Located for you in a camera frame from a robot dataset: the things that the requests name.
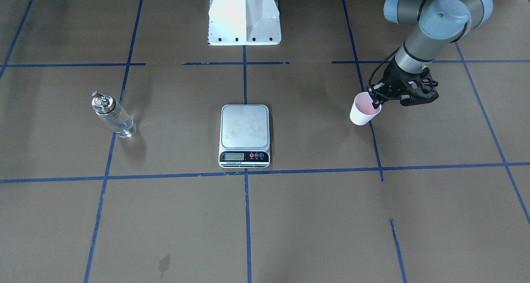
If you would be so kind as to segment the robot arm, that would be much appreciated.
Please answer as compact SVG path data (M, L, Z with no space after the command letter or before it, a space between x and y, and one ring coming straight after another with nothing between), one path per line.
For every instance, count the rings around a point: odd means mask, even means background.
M388 21L414 27L387 57L382 79L367 85L372 107L377 110L393 100L402 106L436 100L438 82L430 64L446 45L486 22L493 8L493 0L386 0L383 12Z

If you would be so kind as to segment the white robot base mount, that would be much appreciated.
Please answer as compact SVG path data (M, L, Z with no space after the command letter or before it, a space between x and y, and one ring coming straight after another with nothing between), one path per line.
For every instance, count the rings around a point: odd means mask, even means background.
M211 46L272 46L282 41L278 0L210 0Z

